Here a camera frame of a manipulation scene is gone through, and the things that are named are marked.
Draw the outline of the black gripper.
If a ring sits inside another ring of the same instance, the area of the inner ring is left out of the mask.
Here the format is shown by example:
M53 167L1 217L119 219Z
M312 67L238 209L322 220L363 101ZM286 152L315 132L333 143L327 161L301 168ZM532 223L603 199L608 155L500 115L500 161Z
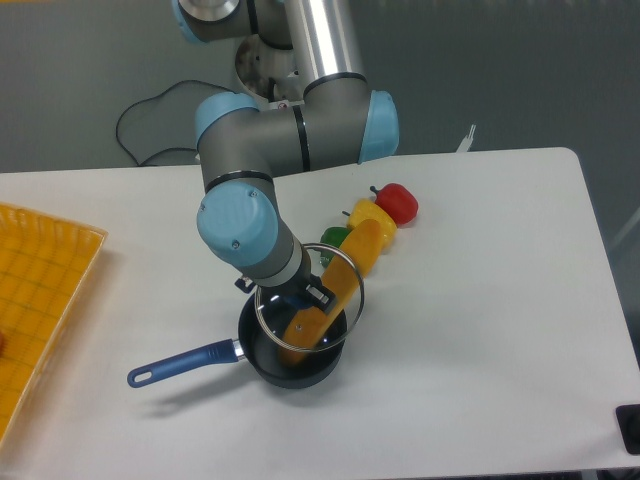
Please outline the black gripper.
M238 278L234 285L244 293L254 290L254 281L249 277ZM337 304L337 296L320 283L314 274L296 274L285 283L277 286L259 286L260 303L283 300L289 303L302 303L303 309L316 308L323 313L332 311Z

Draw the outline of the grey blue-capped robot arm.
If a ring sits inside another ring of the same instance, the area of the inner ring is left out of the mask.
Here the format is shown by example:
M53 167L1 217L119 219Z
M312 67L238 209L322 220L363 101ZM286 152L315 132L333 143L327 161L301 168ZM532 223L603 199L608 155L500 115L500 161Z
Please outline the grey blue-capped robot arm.
M398 114L391 95L368 85L345 1L176 1L183 35L197 43L257 35L289 50L301 87L297 105L262 109L245 93L204 100L195 113L205 195L198 232L251 283L303 307L337 297L312 276L309 256L282 219L279 176L393 155Z

